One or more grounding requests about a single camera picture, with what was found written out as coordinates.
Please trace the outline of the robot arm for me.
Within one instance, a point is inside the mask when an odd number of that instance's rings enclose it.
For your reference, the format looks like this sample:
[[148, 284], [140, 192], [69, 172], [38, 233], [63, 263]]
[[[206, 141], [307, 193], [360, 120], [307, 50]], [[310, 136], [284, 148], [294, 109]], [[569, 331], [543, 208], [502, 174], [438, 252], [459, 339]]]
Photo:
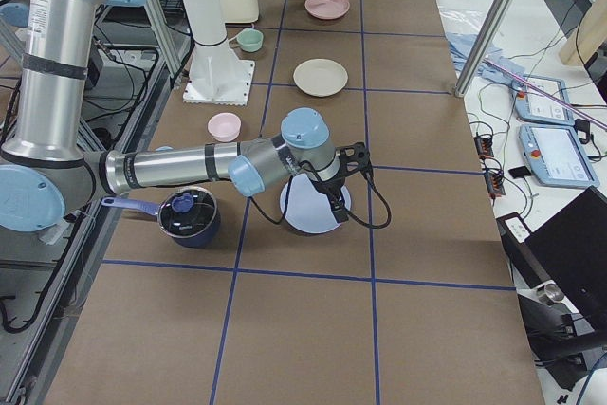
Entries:
[[[289, 113], [274, 138], [123, 154], [78, 148], [95, 14], [113, 0], [30, 0], [14, 135], [1, 147], [1, 224], [34, 232], [107, 195], [228, 180], [246, 197], [306, 174], [336, 197], [347, 176], [322, 116]], [[146, 0], [123, 0], [138, 6]]]

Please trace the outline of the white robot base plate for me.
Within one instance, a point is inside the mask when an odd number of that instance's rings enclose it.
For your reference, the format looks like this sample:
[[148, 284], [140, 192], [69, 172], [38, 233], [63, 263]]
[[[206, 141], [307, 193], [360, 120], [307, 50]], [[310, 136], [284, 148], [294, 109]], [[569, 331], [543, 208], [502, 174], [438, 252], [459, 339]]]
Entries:
[[183, 101], [244, 106], [248, 103], [254, 70], [255, 62], [251, 60], [220, 64], [210, 57], [193, 59]]

